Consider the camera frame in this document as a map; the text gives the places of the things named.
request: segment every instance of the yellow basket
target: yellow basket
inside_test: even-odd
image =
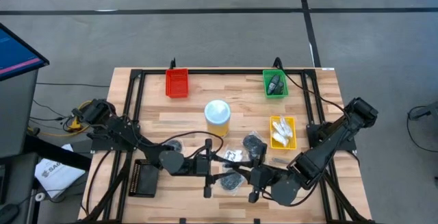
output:
[[[295,120],[292,117],[285,117],[285,120],[287,124],[292,128],[292,132],[294,135],[289,138],[289,142],[287,142],[286,146],[283,146],[283,144],[272,137],[272,132],[275,131],[274,126],[272,125],[272,122],[280,123],[280,117],[279,116],[271,116],[269,120],[269,129],[270,129],[270,137],[271,137],[271,148],[273,149],[296,149],[296,133],[295,133]]]

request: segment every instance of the floor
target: floor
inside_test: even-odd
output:
[[[242,7],[293,9],[150,14]],[[438,223],[437,154],[415,147],[406,129],[410,108],[438,98],[438,0],[0,0],[0,21],[51,61],[39,82],[109,85],[114,67],[168,66],[174,57],[178,66],[269,66],[279,56],[286,66],[334,67],[345,102],[362,97],[379,111],[356,137],[374,220]],[[38,85],[35,100],[68,114],[106,95]],[[35,105],[32,116],[53,114]],[[436,125],[426,117],[411,131],[437,150]],[[45,139],[88,149],[82,135]],[[43,202],[39,223],[74,221],[80,199]]]

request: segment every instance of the wooden tabletop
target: wooden tabletop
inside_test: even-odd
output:
[[[333,69],[315,70],[320,94],[342,105],[335,71]],[[107,100],[116,106],[118,115],[122,114],[125,104],[130,71],[130,68],[115,69],[109,88]],[[299,76],[291,75],[291,77],[301,84]],[[309,148],[305,132],[308,119],[302,90],[291,82],[287,84],[288,97],[267,99],[264,95],[261,75],[190,75],[189,97],[171,99],[165,95],[165,75],[147,75],[139,118],[141,133],[153,142],[161,142],[175,134],[206,130],[203,114],[205,105],[213,99],[222,99],[230,104],[232,112],[230,131],[225,138],[222,153],[227,147],[243,148],[242,139],[252,131],[256,131],[269,145],[270,116],[282,114],[296,119],[297,150],[268,148],[266,155],[266,163],[284,167],[282,164],[271,162],[271,159],[281,158],[290,161],[301,151]],[[311,89],[310,79],[308,79],[308,86]],[[133,93],[132,100],[130,115],[133,113],[136,91]],[[311,102],[314,113],[316,113],[315,98],[312,96]],[[334,121],[342,115],[336,107],[324,102],[322,104],[327,121]],[[183,153],[189,155],[204,145],[206,137],[203,134],[183,137],[185,147]],[[218,145],[219,140],[214,139],[214,147]],[[93,156],[89,175],[94,173],[104,153],[101,151]],[[97,173],[90,198],[90,208],[99,202],[107,190],[113,158],[114,152],[111,152]],[[133,161],[143,158],[144,154],[140,151],[136,151],[133,155]],[[222,171],[220,164],[213,163],[212,166],[213,173]],[[371,218],[357,161],[347,153],[337,152],[335,166],[339,185],[344,194],[360,214],[365,218]],[[88,189],[90,178],[88,178],[86,189]],[[177,223],[179,218],[186,218],[188,223],[252,223],[253,219],[261,219],[262,223],[323,223],[325,221],[320,187],[317,187],[303,204],[288,208],[262,198],[257,203],[249,203],[248,194],[252,187],[246,182],[235,195],[224,191],[218,182],[212,187],[213,197],[211,199],[203,198],[203,186],[203,177],[171,177],[166,171],[160,171],[155,198],[126,198],[123,223]],[[328,186],[327,188],[331,198],[333,217],[336,218],[333,193]],[[299,201],[306,194],[306,190],[300,190],[294,202]],[[119,191],[113,199],[111,218],[116,216],[118,195]],[[84,216],[85,213],[81,210],[79,218]]]

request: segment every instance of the cup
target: cup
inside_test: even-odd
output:
[[[210,101],[204,109],[207,130],[218,136],[226,136],[229,131],[231,108],[223,100]]]

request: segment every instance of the white paper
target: white paper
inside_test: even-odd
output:
[[[235,151],[227,150],[225,151],[224,158],[230,160],[232,162],[240,162],[244,156],[242,155],[242,151],[240,149],[236,149]]]
[[[71,145],[62,146],[63,149],[73,151]],[[76,179],[85,173],[84,170],[76,169],[71,166],[66,166],[59,162],[54,162],[48,159],[42,159],[36,165],[35,177],[40,182],[41,186],[47,191],[52,199],[59,196],[68,188]]]

